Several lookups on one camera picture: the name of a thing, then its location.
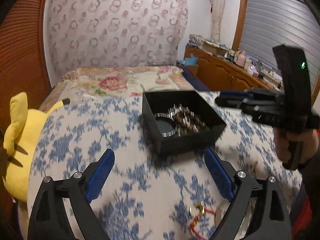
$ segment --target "red cord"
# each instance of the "red cord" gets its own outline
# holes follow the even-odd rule
[[[214,216],[216,215],[216,213],[214,211],[205,208],[204,209],[204,213],[207,213],[207,212],[213,214]],[[197,238],[199,238],[200,240],[208,240],[207,238],[199,235],[199,233],[197,231],[195,231],[195,226],[197,225],[198,221],[199,221],[199,219],[197,217],[194,218],[193,222],[190,224],[190,231],[192,233],[194,233],[195,236]]]

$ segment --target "silver screw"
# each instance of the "silver screw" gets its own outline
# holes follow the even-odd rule
[[[247,176],[247,175],[245,174],[244,171],[238,171],[238,176],[239,176],[240,178],[244,178],[244,177]]]
[[[74,177],[75,179],[79,179],[79,178],[81,178],[81,176],[82,176],[82,173],[81,173],[81,172],[76,172],[75,174],[73,174],[73,177]]]
[[[44,177],[43,182],[44,183],[48,183],[51,180],[51,178],[49,176]]]
[[[269,177],[269,180],[270,180],[270,182],[272,182],[272,183],[276,182],[276,178],[273,177],[273,176]]]

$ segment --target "wall covering with circle pattern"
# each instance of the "wall covering with circle pattern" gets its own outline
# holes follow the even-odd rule
[[[54,72],[174,64],[187,0],[49,0]]]

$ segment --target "louvered wooden door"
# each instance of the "louvered wooden door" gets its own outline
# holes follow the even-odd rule
[[[45,0],[17,0],[0,26],[0,130],[10,124],[10,98],[28,95],[38,109],[51,86],[43,50]]]

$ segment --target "human hand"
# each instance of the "human hand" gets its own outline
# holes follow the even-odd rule
[[[318,150],[319,139],[316,130],[306,129],[303,133],[295,134],[291,132],[283,132],[278,128],[274,128],[273,132],[275,134],[274,140],[277,156],[279,160],[284,163],[287,163],[291,158],[291,153],[288,150],[289,141],[303,142],[299,164],[306,163]]]

